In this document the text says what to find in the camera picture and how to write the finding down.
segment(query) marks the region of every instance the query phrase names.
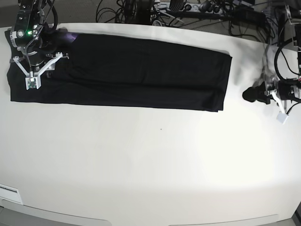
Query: floor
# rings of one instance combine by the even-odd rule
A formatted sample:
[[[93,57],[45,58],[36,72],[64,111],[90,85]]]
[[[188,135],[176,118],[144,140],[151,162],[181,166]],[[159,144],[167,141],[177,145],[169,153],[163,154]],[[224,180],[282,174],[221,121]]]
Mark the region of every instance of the floor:
[[[100,0],[56,0],[55,8],[59,15],[60,23],[94,23],[96,9]],[[189,3],[197,3],[198,0],[188,0]],[[115,0],[103,0],[101,8],[108,7],[117,10],[119,7]],[[265,8],[266,5],[257,6],[257,11]],[[9,27],[15,23],[16,13],[18,11],[17,0],[0,0],[0,27]],[[106,13],[101,18],[101,22],[104,22],[113,17],[112,14]],[[195,19],[185,19],[185,23],[190,23],[195,21]],[[228,23],[219,23],[209,26],[204,26],[201,28],[196,28],[206,24],[214,23],[216,21],[205,20],[192,25],[188,25],[186,29],[194,29],[198,31],[213,32],[218,34],[228,35],[227,26]],[[246,27],[241,28],[241,32],[245,33]],[[233,33],[238,34],[238,27],[233,28]],[[256,30],[251,27],[248,28],[246,34],[252,34],[258,36]]]

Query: white table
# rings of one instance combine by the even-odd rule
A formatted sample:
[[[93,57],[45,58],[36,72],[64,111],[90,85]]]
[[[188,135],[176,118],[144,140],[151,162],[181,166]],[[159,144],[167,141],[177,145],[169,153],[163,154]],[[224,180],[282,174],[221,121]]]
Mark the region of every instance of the white table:
[[[229,52],[233,60],[224,111],[10,102],[11,54],[3,33],[7,28],[1,28],[0,184],[19,189],[24,205],[105,219],[113,226],[270,215],[278,221],[293,215],[301,201],[301,107],[281,125],[275,103],[242,99],[260,76],[261,43],[142,25],[60,27]],[[297,53],[284,53],[296,69]],[[272,51],[269,56],[273,61]],[[281,57],[279,67],[291,76]]]

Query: black cloth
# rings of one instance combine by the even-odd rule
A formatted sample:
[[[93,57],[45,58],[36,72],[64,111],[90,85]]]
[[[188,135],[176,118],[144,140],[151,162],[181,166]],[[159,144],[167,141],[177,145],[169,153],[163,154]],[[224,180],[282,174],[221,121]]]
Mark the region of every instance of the black cloth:
[[[51,78],[42,75],[40,89],[26,90],[24,74],[12,63],[11,101],[223,110],[232,60],[227,54],[94,34],[79,34],[68,52],[70,59],[59,60]]]

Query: folded black garment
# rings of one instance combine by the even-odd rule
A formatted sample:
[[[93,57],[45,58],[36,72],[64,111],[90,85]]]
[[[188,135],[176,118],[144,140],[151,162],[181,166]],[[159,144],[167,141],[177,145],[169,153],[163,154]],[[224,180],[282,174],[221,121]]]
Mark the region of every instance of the folded black garment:
[[[11,48],[12,56],[20,55]],[[77,34],[68,52],[70,59],[59,60],[51,78],[42,75],[39,89],[26,90],[25,75],[12,63],[11,101],[223,110],[232,60],[227,54],[96,34]]]

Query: white table surface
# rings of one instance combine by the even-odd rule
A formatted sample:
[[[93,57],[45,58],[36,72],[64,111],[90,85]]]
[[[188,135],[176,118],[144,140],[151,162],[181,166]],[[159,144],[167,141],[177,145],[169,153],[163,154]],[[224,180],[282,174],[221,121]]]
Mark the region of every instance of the white table surface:
[[[60,27],[229,52],[224,111],[10,102],[11,53],[1,28],[0,184],[19,189],[24,205],[113,226],[293,215],[301,201],[301,106],[281,125],[276,104],[242,99],[260,76],[261,43],[142,25]],[[297,53],[284,52],[296,69]],[[282,58],[279,67],[291,76]]]

